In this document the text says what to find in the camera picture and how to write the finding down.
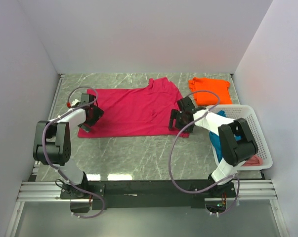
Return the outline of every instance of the pink shirt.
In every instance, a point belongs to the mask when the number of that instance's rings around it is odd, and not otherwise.
[[[167,78],[149,79],[145,88],[97,89],[103,117],[87,133],[80,129],[78,137],[129,137],[176,135],[169,131],[170,112],[178,109],[177,100],[183,98],[178,88]]]

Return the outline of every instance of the marble tabletop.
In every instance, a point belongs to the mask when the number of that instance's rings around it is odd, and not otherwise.
[[[70,91],[78,86],[94,88],[137,88],[147,86],[150,78],[167,77],[179,88],[183,96],[190,93],[188,80],[208,77],[229,81],[229,93],[234,104],[238,96],[230,74],[196,73],[146,73],[146,74],[65,74],[61,76],[52,117],[67,111],[66,101]],[[72,96],[79,99],[81,89]],[[174,136],[112,137],[82,139],[77,137],[78,128],[71,137],[72,156],[77,166],[89,180],[166,180],[169,179],[168,156]],[[180,138],[172,155],[172,172],[175,179],[207,179],[216,169],[208,131],[194,129],[189,138]],[[240,178],[258,179],[261,173],[240,171]],[[52,168],[40,165],[36,181],[54,181],[59,178]]]

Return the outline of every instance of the blue cloth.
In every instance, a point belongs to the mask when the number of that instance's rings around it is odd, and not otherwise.
[[[217,114],[225,118],[227,117],[226,113],[223,110],[220,110]],[[213,132],[209,132],[209,138],[210,138],[210,141],[212,142],[214,149],[216,150],[218,162],[220,162],[222,160],[222,153],[221,153],[221,144],[220,144],[219,136],[217,136]],[[241,139],[240,136],[238,137],[236,136],[235,138],[236,138],[236,141],[239,141]]]

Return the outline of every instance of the folded red garment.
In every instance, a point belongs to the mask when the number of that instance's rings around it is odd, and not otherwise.
[[[169,131],[170,112],[178,109],[177,100],[183,98],[178,88],[167,78],[149,79],[145,88],[97,89],[103,117],[89,133],[80,129],[78,137],[129,137],[176,135]]]

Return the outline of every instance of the white laundry basket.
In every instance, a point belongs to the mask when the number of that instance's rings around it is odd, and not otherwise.
[[[251,129],[253,137],[257,143],[258,153],[257,155],[263,159],[263,165],[259,166],[239,166],[237,170],[261,170],[268,169],[272,166],[273,161],[271,157],[271,153],[267,147],[266,140],[264,138],[262,129],[258,123],[257,117],[255,115],[254,110],[248,105],[218,105],[211,112],[217,113],[220,110],[223,110],[227,116],[227,118],[231,119],[239,119],[244,118]],[[213,147],[214,160],[218,165],[218,158]]]

